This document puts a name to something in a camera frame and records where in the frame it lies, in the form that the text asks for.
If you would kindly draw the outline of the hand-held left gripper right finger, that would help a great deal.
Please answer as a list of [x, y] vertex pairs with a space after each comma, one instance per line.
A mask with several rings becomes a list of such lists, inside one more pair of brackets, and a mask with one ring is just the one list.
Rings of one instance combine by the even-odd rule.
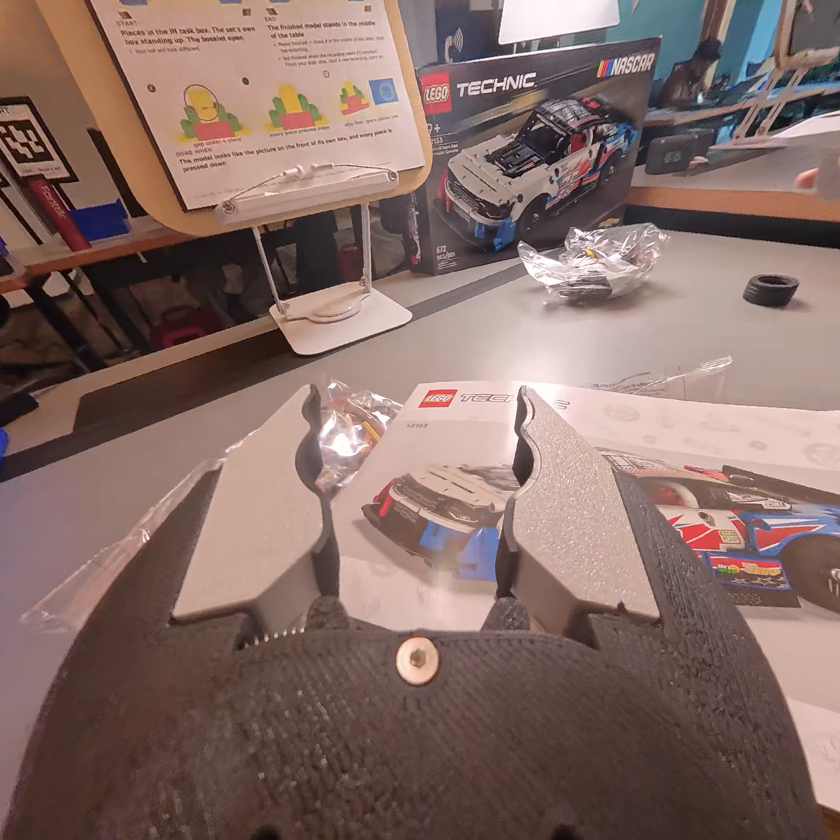
[[529, 385], [514, 429], [518, 485], [501, 519], [497, 595], [555, 636], [595, 615], [654, 626], [660, 611], [613, 468]]

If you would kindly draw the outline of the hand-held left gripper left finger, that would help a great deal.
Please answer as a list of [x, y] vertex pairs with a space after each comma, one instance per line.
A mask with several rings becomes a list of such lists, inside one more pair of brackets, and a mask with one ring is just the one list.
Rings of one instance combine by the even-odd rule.
[[321, 396], [304, 385], [231, 447], [171, 618], [243, 614], [259, 634], [294, 634], [321, 596], [340, 590], [340, 552], [319, 487]]

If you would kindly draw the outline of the lego instruction booklet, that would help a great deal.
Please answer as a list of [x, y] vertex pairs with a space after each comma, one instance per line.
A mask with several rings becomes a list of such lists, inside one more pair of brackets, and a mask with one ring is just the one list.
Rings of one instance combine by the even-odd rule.
[[[745, 612], [792, 701], [838, 712], [838, 412], [533, 387]], [[477, 629], [496, 591], [519, 385], [419, 385], [332, 503], [340, 594], [392, 629]]]

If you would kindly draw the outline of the wooden board document stand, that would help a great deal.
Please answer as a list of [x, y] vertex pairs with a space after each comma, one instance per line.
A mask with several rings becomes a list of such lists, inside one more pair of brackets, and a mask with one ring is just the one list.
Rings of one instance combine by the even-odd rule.
[[[403, 173], [350, 164], [295, 165], [221, 203], [191, 212], [182, 210], [177, 202], [86, 2], [95, 1], [40, 1], [37, 6], [130, 190], [148, 215], [163, 226], [202, 239], [238, 229], [250, 231], [275, 300], [269, 314], [297, 355], [321, 355], [400, 328], [412, 319], [410, 311], [374, 289], [371, 256], [370, 205], [412, 192], [424, 183], [432, 164], [431, 143], [398, 2], [386, 1], [395, 18], [393, 27], [403, 72], [410, 81], [424, 165]], [[283, 301], [270, 273], [259, 229], [342, 207], [360, 209], [361, 278]]]

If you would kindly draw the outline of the black lego set box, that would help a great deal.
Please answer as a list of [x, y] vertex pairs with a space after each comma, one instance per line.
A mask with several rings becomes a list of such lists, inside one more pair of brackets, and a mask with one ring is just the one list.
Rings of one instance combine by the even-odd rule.
[[433, 162], [412, 196], [408, 268], [442, 276], [621, 217], [661, 39], [418, 70]]

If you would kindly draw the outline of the clear bag of colourful pieces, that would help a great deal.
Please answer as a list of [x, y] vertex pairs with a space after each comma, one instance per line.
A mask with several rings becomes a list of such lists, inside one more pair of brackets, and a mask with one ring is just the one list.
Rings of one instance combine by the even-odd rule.
[[[322, 471], [317, 484], [331, 499], [358, 473], [402, 406], [372, 392], [355, 392], [340, 381], [329, 381], [321, 399], [318, 441]], [[97, 552], [30, 606], [19, 617], [19, 622], [42, 633], [78, 633], [125, 566], [151, 540], [198, 482], [205, 475], [226, 467], [236, 455], [254, 443], [278, 415], [271, 415], [255, 431], [227, 447], [220, 456], [200, 462], [154, 504], [125, 537]]]

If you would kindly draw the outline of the empty clear plastic wrapper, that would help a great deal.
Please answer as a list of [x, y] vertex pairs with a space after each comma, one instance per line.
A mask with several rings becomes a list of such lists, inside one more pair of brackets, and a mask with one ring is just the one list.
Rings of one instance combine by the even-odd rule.
[[655, 397], [696, 403], [720, 403], [726, 390], [733, 358], [727, 354], [695, 366], [677, 366], [672, 371], [643, 371], [613, 382], [595, 382], [587, 387], [598, 392]]

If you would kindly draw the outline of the clear bag of dark pieces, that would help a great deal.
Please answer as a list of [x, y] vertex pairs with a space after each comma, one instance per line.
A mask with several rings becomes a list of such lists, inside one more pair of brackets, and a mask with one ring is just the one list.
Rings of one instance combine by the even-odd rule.
[[559, 250], [543, 253], [521, 241], [518, 255], [547, 308], [589, 307], [640, 290], [669, 239], [654, 224], [572, 227]]

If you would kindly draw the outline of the black rubber tyre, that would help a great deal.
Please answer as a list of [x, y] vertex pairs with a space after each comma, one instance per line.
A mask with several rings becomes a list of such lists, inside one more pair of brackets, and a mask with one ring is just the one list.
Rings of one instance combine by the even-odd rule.
[[752, 276], [742, 292], [742, 299], [763, 308], [785, 308], [795, 296], [800, 281], [783, 275]]

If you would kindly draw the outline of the grey office desk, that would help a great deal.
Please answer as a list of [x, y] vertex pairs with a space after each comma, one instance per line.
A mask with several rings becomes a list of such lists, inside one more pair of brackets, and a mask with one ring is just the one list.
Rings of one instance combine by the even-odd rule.
[[127, 234], [94, 241], [90, 248], [79, 251], [71, 250], [60, 236], [54, 234], [42, 245], [10, 248], [7, 261], [18, 273], [40, 277], [179, 245], [196, 238], [160, 225], [150, 217], [132, 219], [129, 227]]

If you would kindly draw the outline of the small blue plastic bin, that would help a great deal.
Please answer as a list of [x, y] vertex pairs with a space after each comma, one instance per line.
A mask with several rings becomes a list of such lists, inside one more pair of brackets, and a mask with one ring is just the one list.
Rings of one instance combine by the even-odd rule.
[[69, 215], [81, 235], [91, 243], [132, 232], [128, 211], [120, 198], [113, 203], [71, 208]]

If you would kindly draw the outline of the red water bottle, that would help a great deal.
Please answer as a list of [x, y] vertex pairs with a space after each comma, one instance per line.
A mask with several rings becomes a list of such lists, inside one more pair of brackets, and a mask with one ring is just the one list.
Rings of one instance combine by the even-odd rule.
[[45, 177], [29, 177], [25, 185], [40, 210], [71, 251], [81, 252], [91, 248], [91, 243], [74, 221], [68, 206]]

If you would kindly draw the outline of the black device with green lights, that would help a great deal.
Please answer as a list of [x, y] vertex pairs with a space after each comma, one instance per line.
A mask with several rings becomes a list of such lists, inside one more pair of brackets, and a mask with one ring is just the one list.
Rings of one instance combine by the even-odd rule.
[[696, 161], [707, 162], [716, 137], [715, 129], [695, 129], [656, 138], [647, 147], [644, 171], [648, 175], [686, 172]]

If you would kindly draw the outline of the black white marker sign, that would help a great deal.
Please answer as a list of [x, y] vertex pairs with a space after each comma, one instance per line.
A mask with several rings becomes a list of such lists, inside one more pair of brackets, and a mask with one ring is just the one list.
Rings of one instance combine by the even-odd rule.
[[17, 184], [33, 177], [57, 184], [79, 181], [31, 98], [1, 98], [1, 155]]

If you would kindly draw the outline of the white printed instruction sheet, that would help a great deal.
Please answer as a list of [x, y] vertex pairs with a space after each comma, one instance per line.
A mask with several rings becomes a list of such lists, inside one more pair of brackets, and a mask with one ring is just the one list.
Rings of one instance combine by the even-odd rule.
[[184, 211], [295, 165], [424, 165], [387, 2], [86, 6]]

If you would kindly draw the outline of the pale wooden light stand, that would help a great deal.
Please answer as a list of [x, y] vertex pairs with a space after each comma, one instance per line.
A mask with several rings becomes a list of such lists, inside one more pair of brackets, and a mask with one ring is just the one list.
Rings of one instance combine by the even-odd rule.
[[735, 2], [716, 68], [735, 109], [715, 145], [770, 135], [796, 92], [838, 70], [838, 39], [838, 1]]

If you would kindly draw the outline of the white softbox light panel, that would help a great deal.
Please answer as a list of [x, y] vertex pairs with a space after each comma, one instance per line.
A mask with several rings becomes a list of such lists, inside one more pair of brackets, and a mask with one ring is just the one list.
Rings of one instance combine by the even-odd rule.
[[504, 1], [498, 44], [507, 46], [610, 28], [620, 23], [619, 9], [618, 1]]

